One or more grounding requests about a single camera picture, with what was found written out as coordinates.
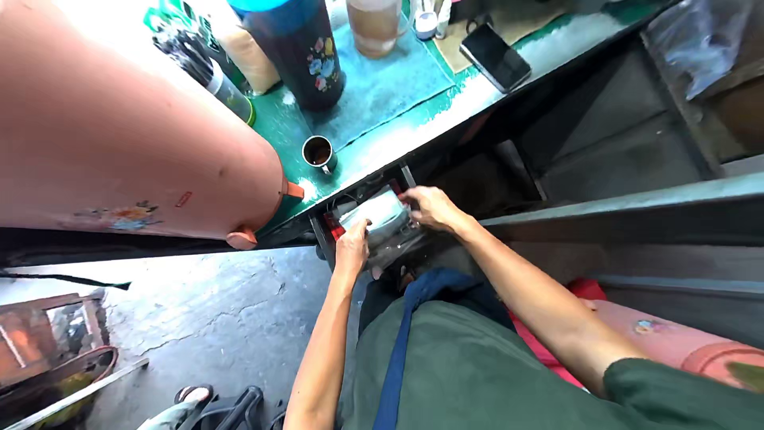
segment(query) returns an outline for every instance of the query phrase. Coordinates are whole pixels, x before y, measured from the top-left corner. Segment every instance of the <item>green countertop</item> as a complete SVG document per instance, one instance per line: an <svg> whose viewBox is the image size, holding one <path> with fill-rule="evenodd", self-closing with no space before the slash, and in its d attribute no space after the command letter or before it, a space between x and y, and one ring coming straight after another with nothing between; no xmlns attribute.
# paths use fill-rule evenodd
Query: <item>green countertop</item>
<svg viewBox="0 0 764 430"><path fill-rule="evenodd" d="M612 38L618 32L627 30L666 4L667 0L623 0L608 3L602 14L587 17L566 14L556 18L513 45L533 69L531 77L523 86ZM597 18L603 18L604 21L583 21ZM595 22L602 23L599 31L580 31L582 25ZM575 42L559 49L556 45L560 44L553 43L559 37L573 37ZM253 129L276 149L286 178L305 189L305 198L302 200L285 197L274 218L257 232L258 235L272 231L332 195L383 170L508 96L496 90L474 66L457 74L451 73L435 44L428 41L426 46L455 85L338 151L338 166L332 175L323 174L320 169L304 162L300 149L312 133L285 86L281 85L263 96L251 97L257 112Z"/></svg>

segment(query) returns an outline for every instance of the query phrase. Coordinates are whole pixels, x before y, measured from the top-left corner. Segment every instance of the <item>hand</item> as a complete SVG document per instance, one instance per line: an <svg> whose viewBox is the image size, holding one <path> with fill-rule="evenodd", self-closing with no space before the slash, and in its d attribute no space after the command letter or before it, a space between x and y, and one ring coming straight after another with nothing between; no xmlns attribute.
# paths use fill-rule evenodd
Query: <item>hand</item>
<svg viewBox="0 0 764 430"><path fill-rule="evenodd" d="M411 211L411 219L435 230L456 233L473 220L437 187L409 188L399 198L404 202L417 202L419 209Z"/></svg>
<svg viewBox="0 0 764 430"><path fill-rule="evenodd" d="M371 221L363 219L350 227L337 241L335 272L358 276L369 256L366 226Z"/></svg>

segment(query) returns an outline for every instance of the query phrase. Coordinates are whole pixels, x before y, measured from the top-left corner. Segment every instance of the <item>pink container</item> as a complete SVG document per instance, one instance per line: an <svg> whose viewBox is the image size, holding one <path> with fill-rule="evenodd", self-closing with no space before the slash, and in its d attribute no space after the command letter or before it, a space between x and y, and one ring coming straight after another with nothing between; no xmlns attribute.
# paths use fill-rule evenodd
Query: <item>pink container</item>
<svg viewBox="0 0 764 430"><path fill-rule="evenodd" d="M120 52L53 2L0 2L0 226L228 239L276 212L274 149L150 44Z"/></svg>
<svg viewBox="0 0 764 430"><path fill-rule="evenodd" d="M597 316L650 358L677 369L746 388L733 377L730 362L764 367L764 350L654 317L610 301L593 300Z"/></svg>

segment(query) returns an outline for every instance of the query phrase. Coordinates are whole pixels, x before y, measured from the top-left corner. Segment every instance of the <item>phone screen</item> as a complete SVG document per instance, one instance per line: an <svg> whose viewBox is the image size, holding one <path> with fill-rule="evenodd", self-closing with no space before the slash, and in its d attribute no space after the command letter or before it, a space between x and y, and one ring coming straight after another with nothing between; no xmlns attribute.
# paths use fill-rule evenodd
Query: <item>phone screen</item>
<svg viewBox="0 0 764 430"><path fill-rule="evenodd" d="M486 24L475 28L460 49L502 93L530 76L528 63Z"/></svg>

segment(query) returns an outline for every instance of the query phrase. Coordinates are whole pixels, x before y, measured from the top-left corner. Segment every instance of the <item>man's right hand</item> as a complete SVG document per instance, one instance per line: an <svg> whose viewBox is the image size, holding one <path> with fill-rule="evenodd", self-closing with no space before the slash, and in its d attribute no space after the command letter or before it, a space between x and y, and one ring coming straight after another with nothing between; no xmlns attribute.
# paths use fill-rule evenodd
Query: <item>man's right hand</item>
<svg viewBox="0 0 764 430"><path fill-rule="evenodd" d="M475 223L473 217L462 212L437 187L414 187L406 190L399 198L403 202L416 202L418 210L411 211L411 219L435 230L458 233Z"/></svg>

